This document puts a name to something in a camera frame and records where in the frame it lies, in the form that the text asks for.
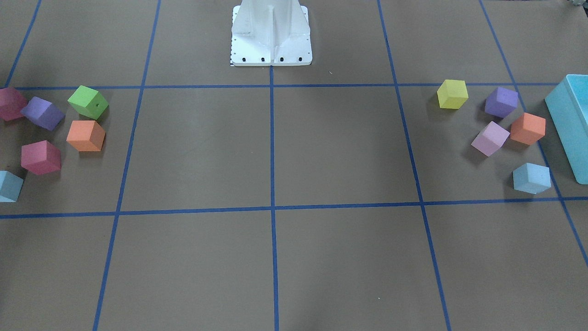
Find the light blue block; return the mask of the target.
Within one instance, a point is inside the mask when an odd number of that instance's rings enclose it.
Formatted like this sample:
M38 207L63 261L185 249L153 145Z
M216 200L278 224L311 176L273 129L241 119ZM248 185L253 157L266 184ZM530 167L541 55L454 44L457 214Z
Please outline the light blue block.
M525 163L512 172L513 188L530 194L538 194L552 186L550 169L543 165Z
M23 178L9 171L0 171L0 201L17 202L23 182Z

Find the yellow foam block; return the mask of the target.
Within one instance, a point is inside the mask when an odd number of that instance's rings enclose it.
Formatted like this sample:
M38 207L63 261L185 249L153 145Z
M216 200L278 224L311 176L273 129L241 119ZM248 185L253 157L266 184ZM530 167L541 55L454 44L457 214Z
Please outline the yellow foam block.
M439 107L443 109L460 109L469 99L466 82L446 79L437 90Z

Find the pink foam block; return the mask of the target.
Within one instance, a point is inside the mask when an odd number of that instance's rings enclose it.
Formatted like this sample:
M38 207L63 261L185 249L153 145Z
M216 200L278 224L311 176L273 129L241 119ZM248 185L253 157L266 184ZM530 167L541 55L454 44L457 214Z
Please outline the pink foam block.
M503 146L509 136L510 132L508 130L491 121L477 134L471 146L489 157Z

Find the orange foam block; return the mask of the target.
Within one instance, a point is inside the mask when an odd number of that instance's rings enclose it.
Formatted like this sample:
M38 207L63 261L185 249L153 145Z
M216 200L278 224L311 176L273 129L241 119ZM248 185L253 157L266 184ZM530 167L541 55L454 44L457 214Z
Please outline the orange foam block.
M66 141L79 152L100 152L106 132L97 121L72 121Z
M510 129L509 138L526 145L532 145L545 136L546 119L530 113L523 113Z

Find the green foam block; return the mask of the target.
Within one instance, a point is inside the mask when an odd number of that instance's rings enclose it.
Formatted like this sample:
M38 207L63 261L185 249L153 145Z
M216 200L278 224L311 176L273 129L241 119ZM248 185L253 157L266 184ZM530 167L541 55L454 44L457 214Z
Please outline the green foam block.
M97 90L80 85L68 98L68 103L80 114L98 120L109 103Z

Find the purple foam block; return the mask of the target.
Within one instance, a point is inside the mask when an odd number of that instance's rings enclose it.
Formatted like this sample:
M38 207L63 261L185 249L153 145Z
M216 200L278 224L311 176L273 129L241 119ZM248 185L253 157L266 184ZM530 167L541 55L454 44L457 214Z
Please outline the purple foam block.
M486 99L484 111L501 119L510 115L519 105L519 93L498 87Z
M49 131L55 130L65 119L65 114L54 103L40 97L32 97L20 112L35 125Z

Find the red foam block near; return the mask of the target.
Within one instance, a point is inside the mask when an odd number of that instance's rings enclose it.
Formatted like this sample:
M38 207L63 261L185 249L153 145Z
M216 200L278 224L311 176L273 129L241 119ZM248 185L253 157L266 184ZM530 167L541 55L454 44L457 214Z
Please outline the red foam block near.
M39 141L21 147L21 167L35 175L61 170L61 151L49 141Z

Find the red foam block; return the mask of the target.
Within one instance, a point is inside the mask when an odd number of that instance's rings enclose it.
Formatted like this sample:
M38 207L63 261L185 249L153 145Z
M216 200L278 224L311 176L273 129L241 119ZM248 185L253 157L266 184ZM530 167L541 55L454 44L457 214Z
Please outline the red foam block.
M21 147L21 167L35 175L61 170L61 151L49 141L39 141Z
M13 121L25 117L21 111L28 104L27 99L13 87L0 90L0 117L4 121Z

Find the cyan plastic bin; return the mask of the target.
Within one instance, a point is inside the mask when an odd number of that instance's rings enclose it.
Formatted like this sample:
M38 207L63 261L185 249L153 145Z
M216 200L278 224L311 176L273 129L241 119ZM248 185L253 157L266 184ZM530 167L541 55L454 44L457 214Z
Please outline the cyan plastic bin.
M576 182L588 183L588 76L567 74L545 98Z

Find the red foam block far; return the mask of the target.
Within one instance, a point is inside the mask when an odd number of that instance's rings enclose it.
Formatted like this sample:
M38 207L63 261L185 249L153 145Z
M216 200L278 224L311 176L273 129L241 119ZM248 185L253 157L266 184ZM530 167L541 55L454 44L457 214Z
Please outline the red foam block far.
M25 117L21 111L28 104L27 99L13 87L0 90L0 117L4 121L13 121Z

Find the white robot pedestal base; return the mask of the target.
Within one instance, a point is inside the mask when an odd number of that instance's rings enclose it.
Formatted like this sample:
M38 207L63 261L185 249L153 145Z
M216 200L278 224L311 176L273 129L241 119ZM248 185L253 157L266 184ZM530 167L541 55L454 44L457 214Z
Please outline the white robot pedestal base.
M307 66L312 61L309 11L298 0L243 0L233 7L231 65Z

